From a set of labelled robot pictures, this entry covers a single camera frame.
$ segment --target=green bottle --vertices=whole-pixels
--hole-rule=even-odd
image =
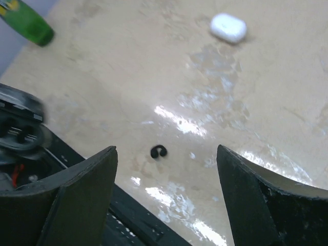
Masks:
[[[29,41],[46,46],[54,31],[46,21],[21,0],[0,0],[0,17]]]

